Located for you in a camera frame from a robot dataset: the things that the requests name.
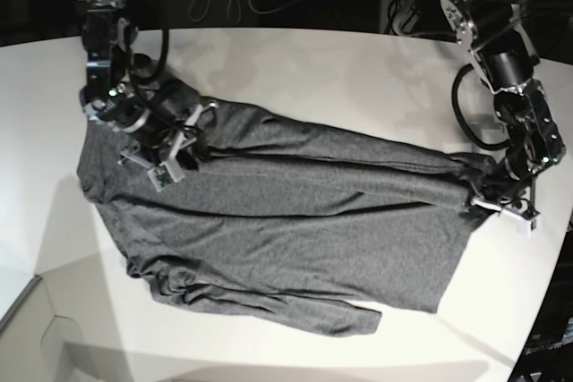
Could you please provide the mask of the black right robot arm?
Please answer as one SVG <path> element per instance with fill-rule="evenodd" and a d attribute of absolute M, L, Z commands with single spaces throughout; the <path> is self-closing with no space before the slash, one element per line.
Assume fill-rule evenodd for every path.
<path fill-rule="evenodd" d="M 128 10 L 132 0 L 77 0 L 87 4 L 81 42 L 87 54 L 86 84 L 80 92 L 87 118 L 130 137 L 122 161 L 177 182 L 197 166 L 193 154 L 201 116 L 216 103 L 167 69 L 169 29 L 161 28 L 158 60 L 134 51 L 138 27 Z"/>

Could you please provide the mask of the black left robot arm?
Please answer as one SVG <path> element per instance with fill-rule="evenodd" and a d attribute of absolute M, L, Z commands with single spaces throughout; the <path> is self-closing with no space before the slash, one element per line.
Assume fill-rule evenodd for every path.
<path fill-rule="evenodd" d="M 464 134 L 480 149 L 504 151 L 503 159 L 475 184 L 470 206 L 519 219 L 527 230 L 538 225 L 535 182 L 566 155 L 543 84 L 535 78 L 540 56 L 522 24 L 529 0 L 440 0 L 450 36 L 467 60 L 451 87 L 454 115 Z M 475 72 L 493 97 L 494 113 L 507 130 L 499 143 L 485 143 L 463 116 L 458 90 Z"/>

